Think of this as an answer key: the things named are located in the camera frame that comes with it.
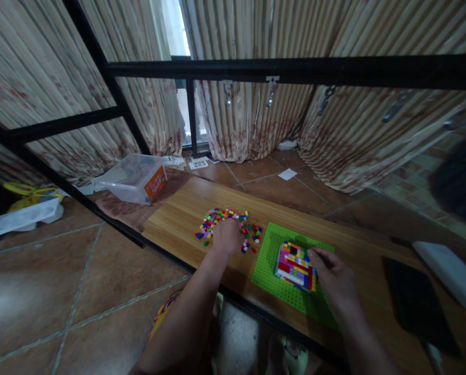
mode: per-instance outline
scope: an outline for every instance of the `curtain hook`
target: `curtain hook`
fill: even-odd
[[[398,112],[404,107],[408,100],[410,100],[413,94],[413,90],[401,90],[391,108],[389,108],[384,117],[382,117],[382,122],[391,121],[393,117],[396,116]]]
[[[226,94],[226,107],[231,107],[231,86],[233,85],[232,80],[223,80],[222,83],[224,84],[224,93]]]
[[[323,112],[325,112],[325,109],[330,102],[330,98],[332,97],[333,94],[335,94],[335,91],[337,90],[337,86],[328,86],[325,90],[325,100],[323,103],[321,103],[321,107],[318,111],[318,116],[323,116]]]
[[[271,107],[273,104],[274,88],[276,87],[276,82],[280,80],[280,76],[267,76],[266,81],[269,82],[269,96],[266,107]]]

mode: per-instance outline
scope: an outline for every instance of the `smartphone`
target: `smartphone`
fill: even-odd
[[[462,353],[429,276],[385,256],[383,262],[399,325],[419,340],[461,359]]]

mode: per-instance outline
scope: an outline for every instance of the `green baseplate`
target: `green baseplate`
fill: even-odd
[[[289,241],[304,248],[319,247],[335,252],[332,246],[270,222],[262,239],[262,246],[257,256],[254,273],[252,274],[252,283],[275,295],[297,310],[302,311],[314,320],[330,328],[339,330],[319,283],[317,284],[316,292],[307,293],[274,275],[276,260],[283,241]]]

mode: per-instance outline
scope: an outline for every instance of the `plastic storage box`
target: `plastic storage box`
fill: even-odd
[[[164,160],[158,156],[128,154],[95,181],[122,201],[150,205],[167,183]]]

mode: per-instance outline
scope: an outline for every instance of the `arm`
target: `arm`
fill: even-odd
[[[236,219],[227,219],[216,226],[213,247],[169,309],[130,374],[196,372],[222,275],[229,259],[243,243],[239,229]]]
[[[332,252],[315,248],[308,255],[342,329],[352,373],[397,375],[393,359],[364,317],[353,271]]]

